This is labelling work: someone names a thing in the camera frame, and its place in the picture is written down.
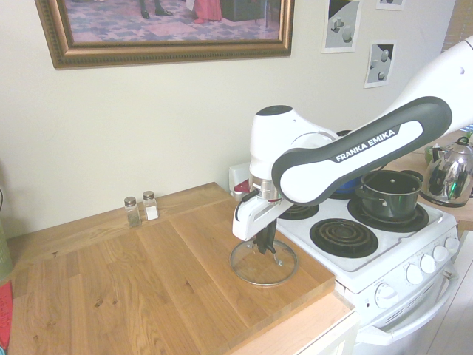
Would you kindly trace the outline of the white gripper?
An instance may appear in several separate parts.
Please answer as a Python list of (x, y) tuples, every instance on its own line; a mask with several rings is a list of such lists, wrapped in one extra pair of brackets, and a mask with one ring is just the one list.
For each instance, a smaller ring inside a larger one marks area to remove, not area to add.
[(240, 202), (234, 212), (232, 232), (240, 240), (250, 240), (256, 235), (256, 245), (260, 254), (266, 250), (275, 253), (273, 246), (276, 235), (276, 219), (293, 204), (286, 199), (270, 202), (252, 197)]

